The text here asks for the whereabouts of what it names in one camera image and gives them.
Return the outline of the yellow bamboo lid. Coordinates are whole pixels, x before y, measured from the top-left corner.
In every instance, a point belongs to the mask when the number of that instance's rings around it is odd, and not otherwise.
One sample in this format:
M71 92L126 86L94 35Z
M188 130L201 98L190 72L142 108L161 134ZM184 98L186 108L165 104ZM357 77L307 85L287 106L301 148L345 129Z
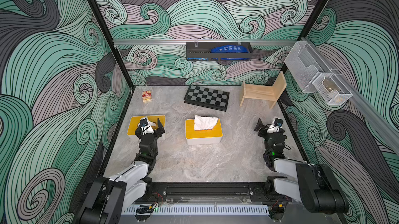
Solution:
M213 129L208 130L194 130L194 119L185 121L185 131L186 131L186 139L196 139L196 138L214 138L214 137L222 137L222 127L220 120L218 120L217 124L213 127Z
M128 126L128 130L127 130L127 135L131 135L133 132L135 132L135 130L138 127L138 124L140 122L140 119L143 117L147 117L151 122L154 122L157 124L157 119L160 119L161 123L163 126L165 126L165 122L166 122L166 116L165 115L160 115L160 116L134 116L131 117L129 126ZM158 125L153 127L154 130L158 129Z

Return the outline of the orange tissue pack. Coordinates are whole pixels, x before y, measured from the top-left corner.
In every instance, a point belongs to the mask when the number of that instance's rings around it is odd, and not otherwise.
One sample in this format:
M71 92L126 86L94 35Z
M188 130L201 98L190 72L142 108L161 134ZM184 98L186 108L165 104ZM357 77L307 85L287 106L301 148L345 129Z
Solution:
M143 117L140 119L140 125L150 125L150 126L156 126L156 123L151 122L147 117Z
M216 117L202 117L195 115L194 130L212 130L218 123L219 119Z

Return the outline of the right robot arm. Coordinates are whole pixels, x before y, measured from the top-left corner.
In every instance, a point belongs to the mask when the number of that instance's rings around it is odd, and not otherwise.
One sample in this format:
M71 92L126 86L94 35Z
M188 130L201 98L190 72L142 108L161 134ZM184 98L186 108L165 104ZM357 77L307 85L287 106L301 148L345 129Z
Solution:
M287 136L284 121L274 118L271 124L258 119L254 131L264 140L263 159L267 168L282 174L269 177L266 191L300 202L311 213L343 214L349 203L331 168L326 164L312 164L287 158L284 150Z

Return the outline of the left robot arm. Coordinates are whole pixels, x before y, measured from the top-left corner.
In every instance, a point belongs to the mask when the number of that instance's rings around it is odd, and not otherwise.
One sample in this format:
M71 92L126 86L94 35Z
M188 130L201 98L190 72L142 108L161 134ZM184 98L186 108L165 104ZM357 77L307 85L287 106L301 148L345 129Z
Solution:
M152 179L148 175L156 164L158 139L165 134L160 119L141 118L135 135L139 152L132 164L111 176L100 176L91 185L74 224L117 224L122 212L145 196Z

